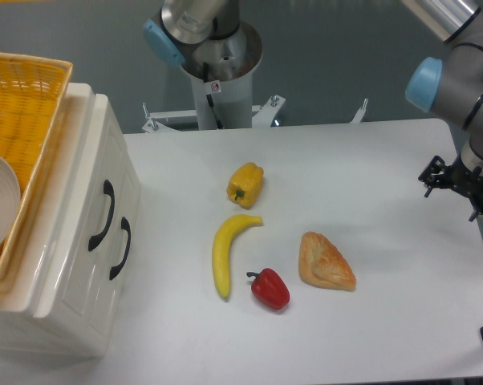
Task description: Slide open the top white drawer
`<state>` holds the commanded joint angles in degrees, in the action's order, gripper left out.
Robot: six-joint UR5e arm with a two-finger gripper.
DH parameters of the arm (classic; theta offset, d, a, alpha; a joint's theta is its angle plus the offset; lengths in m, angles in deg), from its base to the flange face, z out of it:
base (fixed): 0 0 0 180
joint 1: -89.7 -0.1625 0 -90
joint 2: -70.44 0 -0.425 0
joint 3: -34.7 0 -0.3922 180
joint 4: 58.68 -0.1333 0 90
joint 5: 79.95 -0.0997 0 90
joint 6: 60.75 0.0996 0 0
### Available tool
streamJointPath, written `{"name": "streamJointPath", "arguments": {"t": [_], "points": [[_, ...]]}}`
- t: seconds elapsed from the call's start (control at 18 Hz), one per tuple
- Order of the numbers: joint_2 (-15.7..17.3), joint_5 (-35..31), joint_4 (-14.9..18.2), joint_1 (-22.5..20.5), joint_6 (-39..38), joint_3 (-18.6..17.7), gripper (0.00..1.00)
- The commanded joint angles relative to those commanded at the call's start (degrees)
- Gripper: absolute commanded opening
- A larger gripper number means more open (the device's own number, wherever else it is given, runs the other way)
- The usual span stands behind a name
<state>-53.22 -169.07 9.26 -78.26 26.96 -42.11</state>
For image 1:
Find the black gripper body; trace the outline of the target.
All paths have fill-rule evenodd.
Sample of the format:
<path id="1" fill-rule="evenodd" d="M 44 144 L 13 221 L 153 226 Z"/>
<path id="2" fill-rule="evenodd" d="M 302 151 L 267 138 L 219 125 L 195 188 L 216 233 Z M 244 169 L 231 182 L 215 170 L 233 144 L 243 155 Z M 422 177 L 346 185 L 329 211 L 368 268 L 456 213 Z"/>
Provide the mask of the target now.
<path id="1" fill-rule="evenodd" d="M 483 193 L 483 168 L 468 169 L 461 159 L 447 165 L 447 188 L 469 199 L 472 193 Z"/>

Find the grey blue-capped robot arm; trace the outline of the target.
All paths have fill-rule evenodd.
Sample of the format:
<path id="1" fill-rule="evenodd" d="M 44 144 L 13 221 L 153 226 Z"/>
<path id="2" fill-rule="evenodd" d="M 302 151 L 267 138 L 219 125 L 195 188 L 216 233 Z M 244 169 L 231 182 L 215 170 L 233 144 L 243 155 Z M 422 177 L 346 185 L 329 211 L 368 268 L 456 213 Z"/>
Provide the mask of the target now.
<path id="1" fill-rule="evenodd" d="M 427 190 L 450 189 L 483 217 L 483 10 L 473 1 L 409 1 L 408 9 L 451 49 L 426 58 L 406 87 L 409 103 L 467 131 L 452 164 L 434 157 L 420 174 Z M 258 32 L 236 1 L 166 1 L 143 27 L 146 43 L 190 78 L 201 129 L 263 128 L 282 101 L 255 111 L 252 75 L 262 59 Z"/>

